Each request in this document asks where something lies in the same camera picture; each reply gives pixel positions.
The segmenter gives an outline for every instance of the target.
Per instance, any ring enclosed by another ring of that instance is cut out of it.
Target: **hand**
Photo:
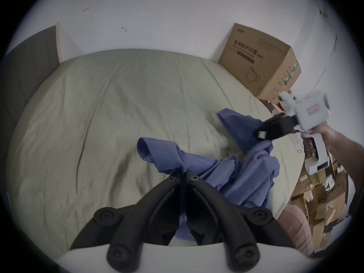
[[[330,151],[333,144],[336,141],[336,131],[331,128],[327,122],[321,123],[320,125],[314,127],[311,132],[313,134],[321,134],[324,140],[326,149]]]

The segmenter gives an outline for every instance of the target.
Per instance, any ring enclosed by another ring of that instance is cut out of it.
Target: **cardboard pile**
[[[220,57],[221,64],[258,99],[279,102],[301,74],[292,48],[253,28],[235,24]]]
[[[316,174],[308,175],[303,165],[291,195],[291,204],[299,207],[307,217],[314,250],[325,248],[330,238],[330,233],[324,234],[325,226],[344,214],[348,175],[340,167],[331,155],[330,166]]]

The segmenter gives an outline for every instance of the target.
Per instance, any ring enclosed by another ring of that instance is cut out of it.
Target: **headboard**
[[[0,188],[5,192],[6,160],[11,137],[26,104],[61,63],[59,23],[12,49],[0,64]]]

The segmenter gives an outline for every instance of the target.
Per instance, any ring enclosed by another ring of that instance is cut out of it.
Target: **wrinkled bedsheet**
[[[271,117],[224,68],[198,57],[116,49],[64,61],[30,99],[11,141],[7,191],[16,223],[49,257],[62,256],[97,209],[134,204],[166,178],[138,156],[140,137],[242,159],[216,115],[224,108]],[[286,136],[273,147],[277,218],[304,157]]]

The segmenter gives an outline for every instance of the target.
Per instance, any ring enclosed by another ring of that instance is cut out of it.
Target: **screw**
[[[112,258],[115,261],[127,263],[130,261],[131,253],[127,248],[123,246],[116,246],[112,251]]]
[[[101,220],[104,220],[104,219],[107,219],[107,218],[112,218],[114,217],[114,214],[111,212],[111,211],[105,211],[105,212],[102,212],[101,215],[100,215],[100,219]]]
[[[265,220],[267,218],[267,214],[262,210],[255,211],[253,216],[258,220]]]
[[[242,246],[236,250],[235,253],[236,260],[240,263],[253,263],[259,259],[259,254],[254,246]]]

